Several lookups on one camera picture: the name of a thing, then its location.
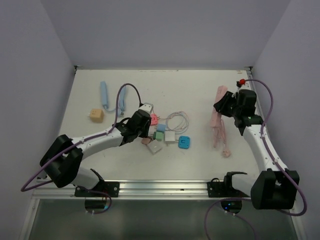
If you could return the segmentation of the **tan cube adapter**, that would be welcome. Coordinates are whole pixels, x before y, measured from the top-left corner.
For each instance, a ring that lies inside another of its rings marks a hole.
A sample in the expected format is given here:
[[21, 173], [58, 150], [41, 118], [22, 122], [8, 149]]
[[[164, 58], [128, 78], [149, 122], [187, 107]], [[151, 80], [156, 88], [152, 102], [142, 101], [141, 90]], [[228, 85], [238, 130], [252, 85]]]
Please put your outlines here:
[[152, 141], [151, 138], [146, 137], [146, 138], [143, 138], [143, 139], [141, 140], [141, 143], [142, 143], [143, 145], [148, 145], [151, 141]]

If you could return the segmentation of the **red pink charger plug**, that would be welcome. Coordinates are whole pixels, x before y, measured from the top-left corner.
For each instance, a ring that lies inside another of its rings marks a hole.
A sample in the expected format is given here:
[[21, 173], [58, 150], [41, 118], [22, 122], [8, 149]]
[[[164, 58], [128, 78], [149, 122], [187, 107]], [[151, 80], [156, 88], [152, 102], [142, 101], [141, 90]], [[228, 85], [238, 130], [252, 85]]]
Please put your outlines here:
[[159, 117], [155, 113], [152, 113], [150, 117], [151, 117], [150, 125], [156, 126], [159, 123]]

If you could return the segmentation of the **green charger plug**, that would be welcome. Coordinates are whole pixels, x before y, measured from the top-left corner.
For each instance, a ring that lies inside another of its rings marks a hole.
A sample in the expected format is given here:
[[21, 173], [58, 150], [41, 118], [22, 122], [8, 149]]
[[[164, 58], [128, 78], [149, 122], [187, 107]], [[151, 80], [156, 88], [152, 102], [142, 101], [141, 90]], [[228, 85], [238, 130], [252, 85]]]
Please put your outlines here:
[[151, 137], [153, 140], [157, 140], [158, 142], [161, 142], [164, 138], [164, 133], [160, 131], [155, 131], [151, 134]]

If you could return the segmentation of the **light blue charger plug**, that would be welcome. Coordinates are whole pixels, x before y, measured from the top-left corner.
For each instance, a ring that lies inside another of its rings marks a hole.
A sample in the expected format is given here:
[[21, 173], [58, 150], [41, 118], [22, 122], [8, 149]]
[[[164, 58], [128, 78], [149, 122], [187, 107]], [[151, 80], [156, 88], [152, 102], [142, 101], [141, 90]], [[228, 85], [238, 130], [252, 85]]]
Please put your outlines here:
[[157, 132], [160, 132], [160, 133], [164, 133], [164, 132], [166, 131], [166, 125], [159, 123], [159, 124], [156, 126], [156, 131], [157, 131]]

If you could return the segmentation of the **white cube charger plug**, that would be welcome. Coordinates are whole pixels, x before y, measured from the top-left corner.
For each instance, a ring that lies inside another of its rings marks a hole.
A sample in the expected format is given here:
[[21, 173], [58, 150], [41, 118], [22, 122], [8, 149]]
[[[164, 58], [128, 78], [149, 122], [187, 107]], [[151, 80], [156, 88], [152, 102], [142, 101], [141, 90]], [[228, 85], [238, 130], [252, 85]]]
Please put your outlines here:
[[165, 144], [172, 145], [176, 143], [176, 133], [174, 131], [167, 130], [164, 132], [164, 142]]

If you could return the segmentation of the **tan cube socket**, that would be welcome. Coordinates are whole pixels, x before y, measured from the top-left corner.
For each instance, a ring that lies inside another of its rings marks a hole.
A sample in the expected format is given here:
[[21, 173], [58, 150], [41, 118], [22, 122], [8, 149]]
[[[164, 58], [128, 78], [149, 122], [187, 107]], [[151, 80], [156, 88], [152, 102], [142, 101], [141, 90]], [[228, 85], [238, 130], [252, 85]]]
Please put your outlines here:
[[101, 108], [92, 108], [89, 113], [89, 119], [93, 123], [102, 123], [104, 121], [104, 111]]

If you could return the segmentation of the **blue round plug adapter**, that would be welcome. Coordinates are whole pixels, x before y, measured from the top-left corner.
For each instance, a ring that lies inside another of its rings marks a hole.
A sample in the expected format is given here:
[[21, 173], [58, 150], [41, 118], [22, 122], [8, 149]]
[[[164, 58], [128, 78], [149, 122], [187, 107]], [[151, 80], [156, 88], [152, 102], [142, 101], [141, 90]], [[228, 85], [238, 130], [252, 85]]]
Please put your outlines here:
[[187, 150], [191, 146], [191, 138], [189, 136], [180, 136], [177, 143], [180, 149]]

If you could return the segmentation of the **blue power strip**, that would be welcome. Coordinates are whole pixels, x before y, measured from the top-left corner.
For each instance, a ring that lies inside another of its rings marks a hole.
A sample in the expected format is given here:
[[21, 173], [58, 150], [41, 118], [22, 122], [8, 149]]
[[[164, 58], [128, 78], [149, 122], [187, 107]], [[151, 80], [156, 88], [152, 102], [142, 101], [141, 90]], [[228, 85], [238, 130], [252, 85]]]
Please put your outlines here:
[[100, 98], [104, 109], [109, 108], [108, 89], [105, 81], [100, 82]]

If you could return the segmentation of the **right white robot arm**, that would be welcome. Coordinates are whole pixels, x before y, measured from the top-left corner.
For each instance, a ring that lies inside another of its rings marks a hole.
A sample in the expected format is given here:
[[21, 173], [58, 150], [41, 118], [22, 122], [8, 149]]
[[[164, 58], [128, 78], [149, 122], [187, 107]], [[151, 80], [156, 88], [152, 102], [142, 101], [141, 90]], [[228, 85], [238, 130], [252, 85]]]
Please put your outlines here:
[[300, 181], [297, 171], [289, 170], [278, 157], [271, 141], [262, 126], [263, 118], [256, 114], [257, 95], [253, 90], [242, 89], [236, 93], [219, 86], [211, 115], [216, 133], [223, 127], [222, 117], [234, 119], [240, 135], [248, 143], [259, 176], [250, 177], [241, 171], [227, 172], [223, 179], [223, 192], [235, 196], [238, 192], [248, 196], [255, 209], [289, 210], [294, 206]]

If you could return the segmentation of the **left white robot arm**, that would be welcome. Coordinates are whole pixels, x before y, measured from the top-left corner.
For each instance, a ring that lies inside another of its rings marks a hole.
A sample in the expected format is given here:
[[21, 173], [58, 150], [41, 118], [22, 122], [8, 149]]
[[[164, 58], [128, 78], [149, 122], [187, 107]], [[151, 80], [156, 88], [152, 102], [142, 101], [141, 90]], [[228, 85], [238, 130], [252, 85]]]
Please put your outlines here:
[[109, 148], [120, 147], [136, 138], [148, 136], [153, 107], [143, 104], [132, 115], [96, 134], [56, 138], [40, 161], [40, 166], [58, 188], [69, 184], [85, 188], [92, 196], [99, 196], [105, 181], [94, 169], [80, 167], [82, 160]]

